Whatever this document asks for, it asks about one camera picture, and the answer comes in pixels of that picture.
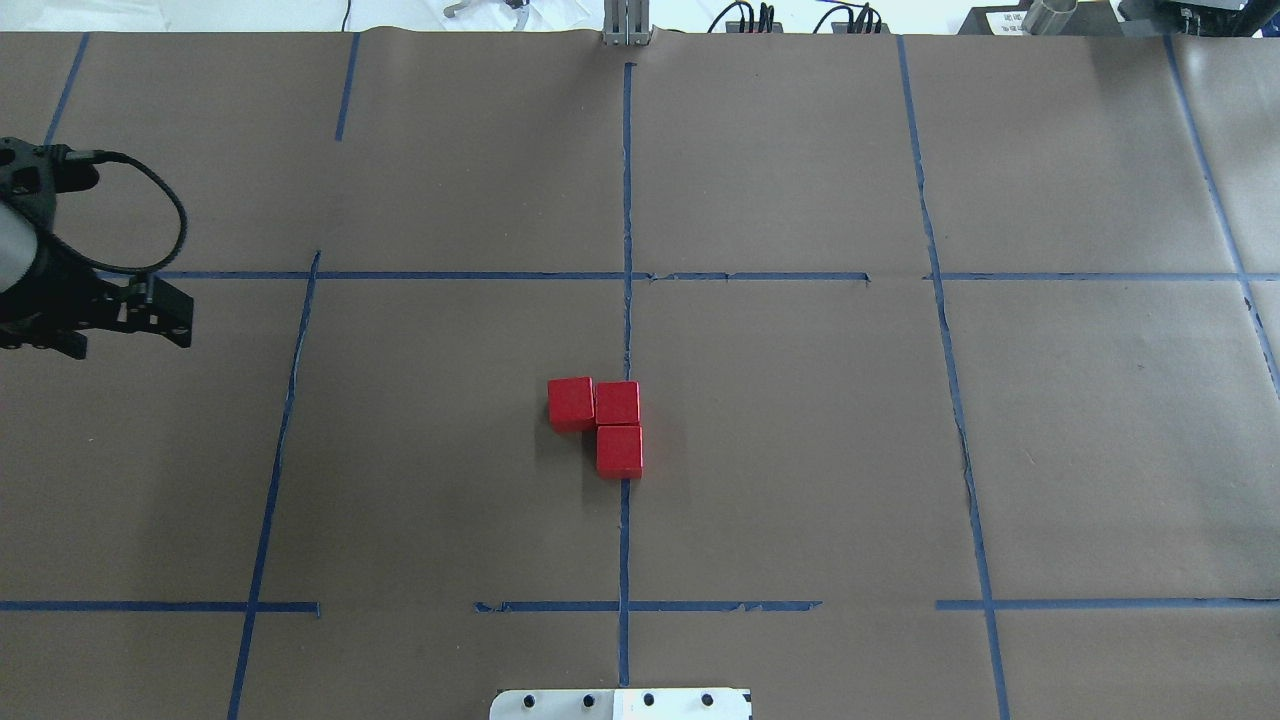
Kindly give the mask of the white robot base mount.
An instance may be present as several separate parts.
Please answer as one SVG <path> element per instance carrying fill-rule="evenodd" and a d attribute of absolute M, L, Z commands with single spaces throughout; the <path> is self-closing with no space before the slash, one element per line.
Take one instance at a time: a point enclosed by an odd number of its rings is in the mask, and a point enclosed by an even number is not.
<path fill-rule="evenodd" d="M 490 719 L 753 719 L 748 689 L 728 687 L 512 689 Z"/>

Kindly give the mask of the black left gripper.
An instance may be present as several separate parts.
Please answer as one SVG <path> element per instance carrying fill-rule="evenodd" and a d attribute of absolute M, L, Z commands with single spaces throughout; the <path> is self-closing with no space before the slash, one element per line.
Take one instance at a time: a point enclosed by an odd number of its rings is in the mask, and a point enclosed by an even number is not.
<path fill-rule="evenodd" d="M 3 348 L 51 348 L 83 360 L 84 328 L 192 346 L 193 297 L 159 275 L 133 275 L 123 284 L 100 279 L 55 240 L 58 195 L 91 190 L 99 181 L 92 158 L 65 145 L 1 141 Z"/>

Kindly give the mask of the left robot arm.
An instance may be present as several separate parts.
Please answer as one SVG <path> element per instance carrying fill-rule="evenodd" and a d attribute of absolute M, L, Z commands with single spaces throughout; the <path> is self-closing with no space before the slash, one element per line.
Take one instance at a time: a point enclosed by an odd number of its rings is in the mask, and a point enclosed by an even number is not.
<path fill-rule="evenodd" d="M 54 229 L 58 196 L 84 192 L 99 167 L 122 164 L 151 181 L 175 209 L 178 231 L 166 255 L 143 266 L 92 259 Z M 142 161 L 116 151 L 1 140 L 1 346 L 52 350 L 73 360 L 88 352 L 86 331 L 155 334 L 179 348 L 193 342 L 195 301 L 160 278 L 186 246 L 189 218 L 177 192 Z"/>

